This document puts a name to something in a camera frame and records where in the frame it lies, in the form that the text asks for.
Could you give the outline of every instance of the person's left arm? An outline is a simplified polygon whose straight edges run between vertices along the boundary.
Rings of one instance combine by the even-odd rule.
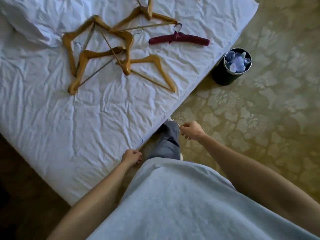
[[[112,213],[127,170],[141,162],[142,153],[126,150],[121,163],[63,217],[47,240],[86,239]]]

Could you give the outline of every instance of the t-shirt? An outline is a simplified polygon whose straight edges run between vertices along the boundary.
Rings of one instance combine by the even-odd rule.
[[[92,239],[317,239],[239,193],[215,170],[167,158],[146,161]]]

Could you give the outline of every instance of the pants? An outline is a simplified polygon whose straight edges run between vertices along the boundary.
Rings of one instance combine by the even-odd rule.
[[[180,160],[180,146],[178,142],[179,126],[174,121],[166,121],[159,128],[160,137],[147,160],[154,157],[172,158]]]

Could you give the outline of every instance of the black trash can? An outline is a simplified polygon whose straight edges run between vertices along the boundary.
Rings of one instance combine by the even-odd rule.
[[[222,57],[222,59],[220,60],[219,64],[211,71],[211,74],[212,74],[212,77],[213,77],[214,81],[219,85],[223,85],[223,86],[230,85],[239,76],[241,76],[244,73],[246,73],[252,66],[252,57],[247,51],[245,51],[242,48],[233,48],[230,51],[234,51],[235,53],[240,53],[240,54],[242,54],[243,52],[246,52],[245,57],[246,58],[250,58],[251,59],[251,63],[246,66],[244,72],[241,72],[241,73],[231,72],[226,67],[226,63],[225,63],[226,54],[228,53],[228,52],[226,52],[224,54],[224,56]]]

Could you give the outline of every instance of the person's left hand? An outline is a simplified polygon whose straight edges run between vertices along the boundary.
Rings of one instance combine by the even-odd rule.
[[[129,165],[129,167],[132,167],[135,164],[141,163],[142,161],[141,156],[142,156],[141,152],[133,149],[128,149],[125,151],[125,153],[123,153],[121,163],[126,163]]]

